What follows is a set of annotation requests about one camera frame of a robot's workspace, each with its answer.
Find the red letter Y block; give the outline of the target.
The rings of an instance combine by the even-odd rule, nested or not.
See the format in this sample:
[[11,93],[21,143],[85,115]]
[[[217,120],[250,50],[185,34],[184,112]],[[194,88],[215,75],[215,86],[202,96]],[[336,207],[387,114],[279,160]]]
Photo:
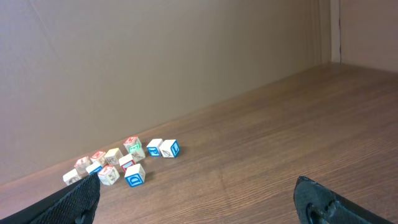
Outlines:
[[102,184],[113,185],[120,178],[120,174],[115,166],[106,165],[98,172],[98,177]]

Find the blue letter D block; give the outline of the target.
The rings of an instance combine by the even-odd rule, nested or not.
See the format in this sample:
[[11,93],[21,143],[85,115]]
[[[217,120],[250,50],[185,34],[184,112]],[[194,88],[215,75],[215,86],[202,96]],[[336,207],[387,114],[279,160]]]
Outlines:
[[146,172],[141,164],[129,166],[126,169],[125,180],[130,187],[137,187],[145,182]]

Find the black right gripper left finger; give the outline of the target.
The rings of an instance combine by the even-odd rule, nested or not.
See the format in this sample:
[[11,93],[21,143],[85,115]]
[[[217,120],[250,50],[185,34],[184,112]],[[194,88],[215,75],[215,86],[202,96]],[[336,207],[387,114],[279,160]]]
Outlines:
[[96,174],[1,220],[4,224],[92,224],[100,200]]

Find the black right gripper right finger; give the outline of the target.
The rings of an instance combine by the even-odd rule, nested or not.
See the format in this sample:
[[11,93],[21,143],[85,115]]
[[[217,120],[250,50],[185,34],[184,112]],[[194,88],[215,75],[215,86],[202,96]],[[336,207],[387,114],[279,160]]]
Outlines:
[[294,204],[301,224],[392,224],[306,176],[296,181]]

